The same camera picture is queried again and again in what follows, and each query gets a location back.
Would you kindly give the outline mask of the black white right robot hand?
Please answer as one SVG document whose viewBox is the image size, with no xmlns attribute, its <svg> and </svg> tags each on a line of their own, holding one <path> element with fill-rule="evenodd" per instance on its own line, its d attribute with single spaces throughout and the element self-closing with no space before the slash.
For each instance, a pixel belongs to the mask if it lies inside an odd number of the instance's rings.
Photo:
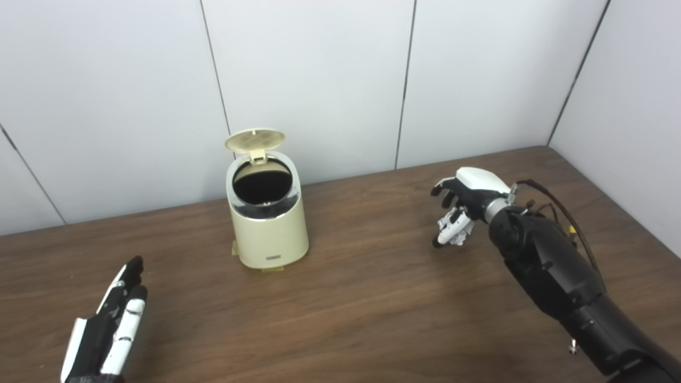
<svg viewBox="0 0 681 383">
<path fill-rule="evenodd" d="M 516 198 L 515 186 L 509 187 L 493 172 L 474 167 L 461 167 L 455 176 L 441 179 L 430 195 L 438 197 L 443 191 L 446 194 L 441 206 L 448 212 L 437 221 L 439 232 L 432 241 L 436 249 L 462 245 L 476 221 L 490 223 Z"/>
</svg>

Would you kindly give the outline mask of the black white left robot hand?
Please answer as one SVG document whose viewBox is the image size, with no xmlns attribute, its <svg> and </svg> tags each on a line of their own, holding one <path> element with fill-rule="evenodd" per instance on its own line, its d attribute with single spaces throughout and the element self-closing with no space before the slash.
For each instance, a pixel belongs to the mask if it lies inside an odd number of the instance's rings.
<svg viewBox="0 0 681 383">
<path fill-rule="evenodd" d="M 95 314 L 76 318 L 60 382 L 124 382 L 123 369 L 146 308 L 144 259 L 129 260 L 114 277 Z"/>
</svg>

